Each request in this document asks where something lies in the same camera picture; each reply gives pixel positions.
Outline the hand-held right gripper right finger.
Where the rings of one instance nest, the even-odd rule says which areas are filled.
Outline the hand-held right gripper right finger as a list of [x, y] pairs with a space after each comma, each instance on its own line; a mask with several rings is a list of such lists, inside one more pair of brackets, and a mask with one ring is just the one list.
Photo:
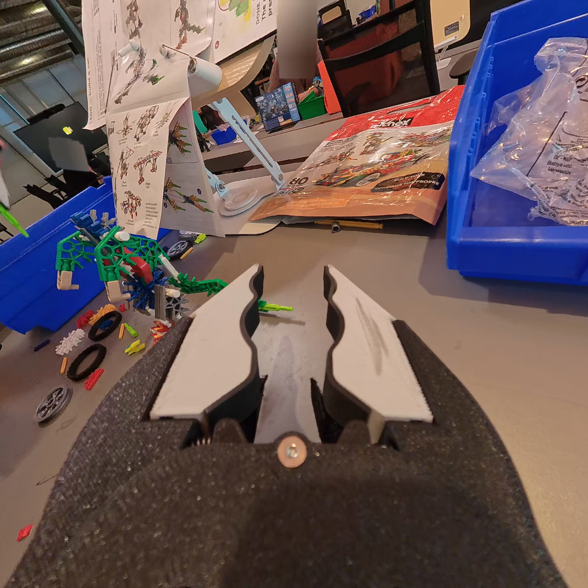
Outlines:
[[336, 425], [363, 422], [383, 432], [389, 422], [433, 423], [410, 364], [400, 323], [333, 265], [323, 271], [327, 351], [322, 403]]

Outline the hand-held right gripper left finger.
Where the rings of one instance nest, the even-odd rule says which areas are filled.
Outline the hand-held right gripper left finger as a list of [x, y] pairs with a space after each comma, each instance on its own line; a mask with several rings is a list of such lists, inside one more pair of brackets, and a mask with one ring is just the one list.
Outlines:
[[153, 402], [151, 420], [195, 420], [211, 431], [259, 411], [262, 380], [252, 337], [259, 326], [262, 265], [253, 265], [191, 314], [191, 323]]

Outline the colourful toy construction model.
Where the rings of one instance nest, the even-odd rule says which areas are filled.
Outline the colourful toy construction model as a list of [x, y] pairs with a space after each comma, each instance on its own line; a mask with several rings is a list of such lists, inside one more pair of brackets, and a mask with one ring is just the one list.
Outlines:
[[76, 231], [62, 239], [56, 249], [56, 273], [83, 268], [94, 261], [111, 304], [128, 303], [167, 326], [186, 313], [185, 295], [168, 287], [178, 272], [157, 240], [133, 235], [96, 211], [70, 217]]

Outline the blue plastic bin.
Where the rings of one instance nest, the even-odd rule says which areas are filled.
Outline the blue plastic bin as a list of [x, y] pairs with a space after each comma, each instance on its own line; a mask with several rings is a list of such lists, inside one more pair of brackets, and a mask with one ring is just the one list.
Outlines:
[[493, 12], [454, 123], [447, 179], [447, 267], [466, 277], [587, 285], [587, 228], [529, 220], [532, 202], [471, 177], [498, 140], [495, 101], [539, 76], [552, 37], [587, 38], [587, 1], [520, 1]]
[[77, 212], [107, 212], [114, 216], [112, 180], [89, 187], [32, 224], [28, 237], [14, 236], [1, 245], [1, 324], [20, 334], [36, 327], [57, 331], [92, 299], [104, 292], [94, 262], [73, 273], [78, 290], [56, 287], [56, 248], [71, 235], [70, 217]]

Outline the green and lime connector cluster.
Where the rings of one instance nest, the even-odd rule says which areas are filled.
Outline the green and lime connector cluster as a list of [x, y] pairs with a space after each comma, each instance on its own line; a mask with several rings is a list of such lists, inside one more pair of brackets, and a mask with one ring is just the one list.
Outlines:
[[[217, 279], [217, 280], [204, 280], [199, 281], [196, 278], [190, 278], [187, 274], [179, 273], [175, 277], [170, 277], [168, 280], [168, 287], [179, 290], [182, 293], [194, 294], [194, 293], [206, 293], [207, 296], [215, 295], [225, 289], [228, 283]], [[261, 313], [268, 312], [292, 312], [293, 308], [290, 306], [276, 305], [268, 303], [265, 300], [258, 300], [258, 311]]]

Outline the white snowflake connector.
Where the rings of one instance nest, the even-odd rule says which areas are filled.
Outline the white snowflake connector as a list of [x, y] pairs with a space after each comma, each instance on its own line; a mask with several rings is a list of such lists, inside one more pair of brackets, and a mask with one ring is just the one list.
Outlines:
[[83, 329], [75, 329], [67, 334], [55, 348], [55, 353], [61, 357], [67, 356], [86, 337]]

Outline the yellow rod with grey connector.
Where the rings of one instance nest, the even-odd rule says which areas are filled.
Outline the yellow rod with grey connector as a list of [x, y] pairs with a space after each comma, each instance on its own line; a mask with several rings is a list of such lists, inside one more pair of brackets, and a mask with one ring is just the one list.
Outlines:
[[342, 229], [343, 228], [352, 228], [352, 229], [366, 229], [366, 230], [382, 230], [383, 223], [378, 222], [370, 222], [365, 220], [349, 220], [349, 219], [320, 219], [315, 220], [314, 224], [318, 224], [321, 226], [328, 226], [331, 230], [331, 223], [333, 221], [338, 221], [341, 223]]

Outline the grey toy wheel hub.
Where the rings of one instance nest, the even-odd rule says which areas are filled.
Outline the grey toy wheel hub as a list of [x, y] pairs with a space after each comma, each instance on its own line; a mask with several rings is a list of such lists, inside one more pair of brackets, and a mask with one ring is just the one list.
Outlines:
[[49, 422], [59, 416], [68, 406], [72, 398], [72, 388], [60, 386], [49, 392], [35, 410], [34, 422]]

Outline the pale metal stand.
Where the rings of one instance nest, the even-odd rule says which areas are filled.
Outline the pale metal stand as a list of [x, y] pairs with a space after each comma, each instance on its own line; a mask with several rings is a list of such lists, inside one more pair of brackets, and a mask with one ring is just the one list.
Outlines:
[[259, 187], [255, 186], [250, 180], [225, 183], [218, 176], [207, 171], [210, 187], [221, 200], [219, 213], [224, 217], [235, 217], [253, 208], [263, 198], [275, 195], [285, 184], [284, 174], [279, 164], [272, 159], [230, 101], [224, 98], [220, 101], [212, 102], [210, 107], [220, 115], [254, 156], [259, 159], [269, 172], [273, 182], [273, 187], [270, 187], [268, 180]]

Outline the small green box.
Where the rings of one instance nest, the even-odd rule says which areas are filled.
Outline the small green box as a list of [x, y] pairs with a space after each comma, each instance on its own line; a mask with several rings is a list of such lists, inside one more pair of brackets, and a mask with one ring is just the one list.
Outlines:
[[324, 95], [311, 92], [298, 102], [298, 112], [300, 118], [304, 121], [327, 114]]

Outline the blue printed box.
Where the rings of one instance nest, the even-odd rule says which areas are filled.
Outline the blue printed box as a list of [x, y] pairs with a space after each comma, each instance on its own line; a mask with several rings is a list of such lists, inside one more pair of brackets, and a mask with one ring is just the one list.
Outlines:
[[255, 103], [267, 133], [289, 127], [302, 119], [298, 110], [298, 95], [292, 82], [256, 97]]

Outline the large model picture poster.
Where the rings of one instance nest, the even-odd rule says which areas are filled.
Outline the large model picture poster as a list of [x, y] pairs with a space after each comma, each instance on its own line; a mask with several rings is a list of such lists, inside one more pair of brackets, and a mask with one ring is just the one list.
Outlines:
[[214, 1], [82, 1], [86, 129], [102, 127], [115, 215], [129, 232], [224, 237], [196, 135], [189, 77]]

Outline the clear plastic parts bag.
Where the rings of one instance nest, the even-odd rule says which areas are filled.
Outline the clear plastic parts bag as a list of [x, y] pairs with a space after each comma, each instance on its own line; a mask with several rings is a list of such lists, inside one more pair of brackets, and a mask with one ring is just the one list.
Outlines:
[[587, 226], [587, 38], [550, 38], [541, 75], [496, 100], [488, 131], [506, 130], [470, 173], [534, 202], [529, 219]]

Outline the black mesh chair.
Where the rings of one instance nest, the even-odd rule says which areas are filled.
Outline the black mesh chair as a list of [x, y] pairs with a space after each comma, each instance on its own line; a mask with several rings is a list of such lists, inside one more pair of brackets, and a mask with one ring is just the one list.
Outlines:
[[440, 93], [430, 1], [402, 1], [318, 46], [344, 117]]

